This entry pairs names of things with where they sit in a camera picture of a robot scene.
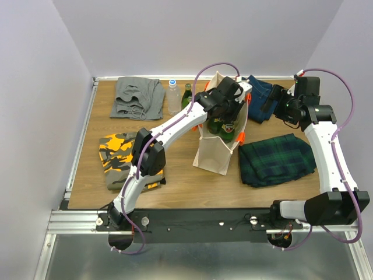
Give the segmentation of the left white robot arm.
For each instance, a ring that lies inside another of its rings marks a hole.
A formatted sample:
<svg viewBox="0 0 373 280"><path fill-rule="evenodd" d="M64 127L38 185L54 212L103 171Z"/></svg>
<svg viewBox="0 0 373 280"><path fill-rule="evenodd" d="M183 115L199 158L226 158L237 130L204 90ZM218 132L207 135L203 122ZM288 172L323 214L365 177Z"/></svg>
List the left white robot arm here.
<svg viewBox="0 0 373 280"><path fill-rule="evenodd" d="M166 150L193 127L211 118L233 122L247 104L252 86L226 76L216 86L197 93L191 102L173 118L150 131L138 131L132 150L129 174L118 196L108 206L109 223L124 230L145 185L166 165Z"/></svg>

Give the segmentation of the clear plastic water bottle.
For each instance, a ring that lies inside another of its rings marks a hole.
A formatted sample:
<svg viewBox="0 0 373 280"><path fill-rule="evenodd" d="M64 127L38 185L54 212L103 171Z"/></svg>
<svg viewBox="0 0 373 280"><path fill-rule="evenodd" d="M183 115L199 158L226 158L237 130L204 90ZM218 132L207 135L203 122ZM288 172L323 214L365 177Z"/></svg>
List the clear plastic water bottle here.
<svg viewBox="0 0 373 280"><path fill-rule="evenodd" d="M175 116L181 111L181 91L174 79L168 82L166 98L168 102L168 112L171 116Z"/></svg>

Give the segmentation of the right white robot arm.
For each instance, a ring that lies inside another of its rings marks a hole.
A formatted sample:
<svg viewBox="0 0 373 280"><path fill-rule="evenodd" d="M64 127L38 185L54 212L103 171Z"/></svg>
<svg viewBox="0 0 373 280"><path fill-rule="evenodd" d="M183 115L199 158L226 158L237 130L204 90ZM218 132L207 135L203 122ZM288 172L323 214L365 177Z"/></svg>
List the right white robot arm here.
<svg viewBox="0 0 373 280"><path fill-rule="evenodd" d="M302 76L286 89L273 85L262 111L273 102L275 117L298 124L304 132L314 155L319 174L319 195L305 201L275 200L268 214L269 224L280 229L289 219L304 221L312 226L350 225L357 220L357 210L370 203L366 191L360 191L352 178L337 137L334 110L320 103L320 79Z"/></svg>

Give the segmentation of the beige canvas tote bag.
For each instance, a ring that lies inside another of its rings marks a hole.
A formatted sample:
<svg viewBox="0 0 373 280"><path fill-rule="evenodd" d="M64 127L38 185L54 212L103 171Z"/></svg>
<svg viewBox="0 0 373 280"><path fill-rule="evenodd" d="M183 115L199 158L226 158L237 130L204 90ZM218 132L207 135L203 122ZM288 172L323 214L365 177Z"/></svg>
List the beige canvas tote bag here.
<svg viewBox="0 0 373 280"><path fill-rule="evenodd" d="M213 95L214 93L219 94L216 88L224 77L225 76L217 72L212 80L205 86L205 91L211 95ZM235 141L226 144L221 140L219 134L214 135L208 131L207 123L209 119L216 117L208 117L205 122L199 125L199 148L193 162L193 165L195 167L199 167L201 169L205 169L221 175L227 174L229 162L233 151L239 144L243 143L245 138L244 130L247 124L247 114L250 99L251 94L249 94L248 100L244 101L243 107L238 113L238 117L235 121L223 121L221 119L222 122L225 123L237 122Z"/></svg>

